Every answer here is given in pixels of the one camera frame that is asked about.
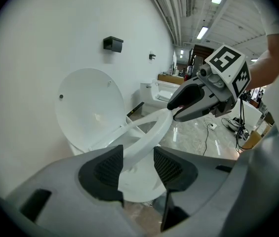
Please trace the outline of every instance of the toilet tank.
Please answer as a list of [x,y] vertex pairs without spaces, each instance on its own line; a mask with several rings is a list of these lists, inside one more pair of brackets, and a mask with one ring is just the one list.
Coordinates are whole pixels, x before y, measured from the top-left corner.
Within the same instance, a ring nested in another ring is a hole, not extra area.
[[154,82],[142,82],[140,83],[140,97],[141,101],[148,102],[157,96],[159,93],[158,83]]

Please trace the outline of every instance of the box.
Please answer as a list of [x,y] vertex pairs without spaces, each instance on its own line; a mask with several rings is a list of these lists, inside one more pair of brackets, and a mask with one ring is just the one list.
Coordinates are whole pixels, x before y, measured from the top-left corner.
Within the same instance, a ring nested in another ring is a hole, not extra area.
[[273,117],[272,117],[270,112],[268,112],[266,114],[266,117],[264,118],[264,121],[267,122],[268,124],[273,124],[274,123]]
[[247,141],[244,143],[242,148],[251,149],[253,148],[260,140],[262,139],[261,135],[257,131],[252,131]]
[[182,83],[184,83],[183,77],[176,77],[176,76],[158,75],[158,80],[167,81],[167,82],[175,83],[178,85],[181,85]]
[[263,133],[262,133],[262,137],[265,136],[271,129],[271,126],[268,124],[267,127],[264,129]]

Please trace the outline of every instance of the toilet lid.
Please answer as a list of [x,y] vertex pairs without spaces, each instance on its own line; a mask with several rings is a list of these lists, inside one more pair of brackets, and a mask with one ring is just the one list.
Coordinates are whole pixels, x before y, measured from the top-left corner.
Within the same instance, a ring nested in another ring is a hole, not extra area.
[[124,100],[118,86],[96,69],[77,70],[64,78],[55,110],[63,133],[83,152],[125,124]]
[[157,94],[157,98],[159,100],[163,100],[168,102],[170,100],[170,98],[172,97],[173,93],[169,92],[169,91],[165,91],[165,90],[161,90],[159,91],[159,93]]
[[160,81],[160,80],[158,80],[157,82],[159,84],[161,84],[163,87],[166,87],[166,88],[176,89],[176,88],[180,87],[180,85],[178,85],[178,84],[167,82],[167,81]]

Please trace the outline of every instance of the person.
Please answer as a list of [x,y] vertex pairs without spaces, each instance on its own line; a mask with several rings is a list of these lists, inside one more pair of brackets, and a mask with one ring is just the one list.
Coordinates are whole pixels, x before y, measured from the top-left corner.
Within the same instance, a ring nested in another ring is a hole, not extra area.
[[279,76],[279,15],[267,0],[252,0],[260,13],[266,32],[267,50],[251,65],[251,82],[247,90],[266,86]]
[[269,0],[252,1],[260,13],[267,38],[267,50],[249,66],[251,81],[247,89],[271,84],[264,92],[263,102],[279,130],[279,14]]
[[260,107],[262,96],[263,96],[263,90],[259,91],[258,96],[257,96],[257,102],[258,102],[257,109]]

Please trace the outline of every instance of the white wall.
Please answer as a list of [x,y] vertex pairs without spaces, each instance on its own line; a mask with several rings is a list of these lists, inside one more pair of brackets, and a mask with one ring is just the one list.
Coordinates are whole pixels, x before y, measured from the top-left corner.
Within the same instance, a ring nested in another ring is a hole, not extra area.
[[[124,40],[121,53],[103,50],[108,36]],[[53,102],[64,77],[106,72],[129,112],[140,102],[140,81],[167,71],[172,58],[151,0],[11,0],[0,14],[0,196],[71,156]]]

